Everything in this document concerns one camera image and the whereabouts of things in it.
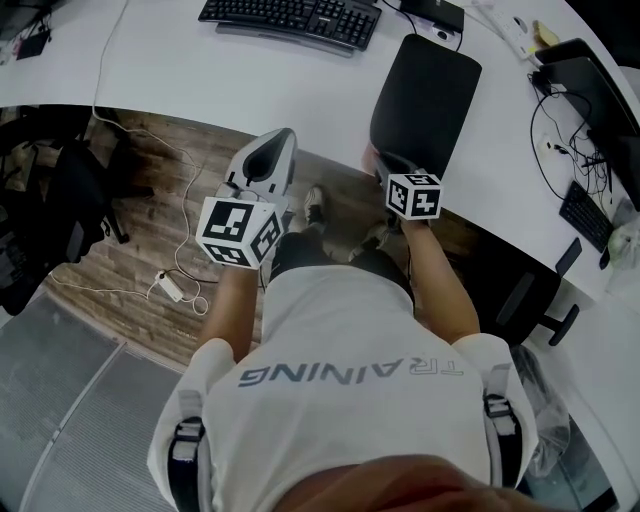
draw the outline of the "black keyboard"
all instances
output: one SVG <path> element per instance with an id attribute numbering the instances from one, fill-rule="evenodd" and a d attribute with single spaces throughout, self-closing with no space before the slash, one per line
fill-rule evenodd
<path id="1" fill-rule="evenodd" d="M 208 0 L 198 18 L 218 32 L 298 42 L 350 56 L 365 50 L 380 9 L 349 0 Z"/>
<path id="2" fill-rule="evenodd" d="M 560 216 L 584 236 L 599 252 L 603 252 L 613 233 L 613 226 L 593 199 L 577 183 L 571 183 L 560 207 Z"/>

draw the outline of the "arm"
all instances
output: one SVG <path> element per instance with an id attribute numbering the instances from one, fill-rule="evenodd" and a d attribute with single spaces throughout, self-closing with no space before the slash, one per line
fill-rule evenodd
<path id="1" fill-rule="evenodd" d="M 413 279 L 429 328 L 449 344 L 480 332 L 478 315 L 440 243 L 420 222 L 403 221 L 411 249 Z"/>
<path id="2" fill-rule="evenodd" d="M 226 267 L 211 305 L 211 312 L 198 336 L 198 347 L 213 338 L 225 340 L 240 362 L 251 347 L 258 296 L 258 272 Z"/>

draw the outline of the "shoe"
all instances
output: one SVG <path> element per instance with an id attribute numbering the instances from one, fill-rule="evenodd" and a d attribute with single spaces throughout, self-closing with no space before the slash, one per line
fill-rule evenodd
<path id="1" fill-rule="evenodd" d="M 314 185 L 307 192 L 304 199 L 304 217 L 307 220 L 307 227 L 311 224 L 319 224 L 324 231 L 327 227 L 327 217 L 325 216 L 326 199 L 324 191 L 320 185 Z"/>
<path id="2" fill-rule="evenodd" d="M 349 255 L 349 261 L 362 254 L 364 251 L 374 251 L 380 249 L 389 239 L 389 227 L 384 222 L 375 224 L 365 236 L 362 243 L 356 247 Z"/>

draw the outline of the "shoulder strap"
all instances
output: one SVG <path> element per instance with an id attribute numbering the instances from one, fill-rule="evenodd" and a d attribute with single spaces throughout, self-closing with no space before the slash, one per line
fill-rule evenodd
<path id="1" fill-rule="evenodd" d="M 176 426 L 169 446 L 167 476 L 178 512 L 212 512 L 211 457 L 197 392 L 182 391 L 180 408 L 186 417 Z"/>
<path id="2" fill-rule="evenodd" d="M 522 463 L 522 428 L 506 398 L 510 368 L 510 364 L 493 367 L 483 397 L 491 484 L 500 487 L 517 485 Z"/>

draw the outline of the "plastic bag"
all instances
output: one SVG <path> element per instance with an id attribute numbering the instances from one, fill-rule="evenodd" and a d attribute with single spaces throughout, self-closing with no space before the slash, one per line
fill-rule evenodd
<path id="1" fill-rule="evenodd" d="M 532 476 L 544 478 L 569 446 L 569 412 L 544 380 L 538 360 L 530 350 L 519 345 L 511 349 L 511 356 L 531 402 L 540 439 L 527 469 Z"/>
<path id="2" fill-rule="evenodd" d="M 609 238 L 609 254 L 614 267 L 628 270 L 640 263 L 640 217 L 616 229 Z"/>

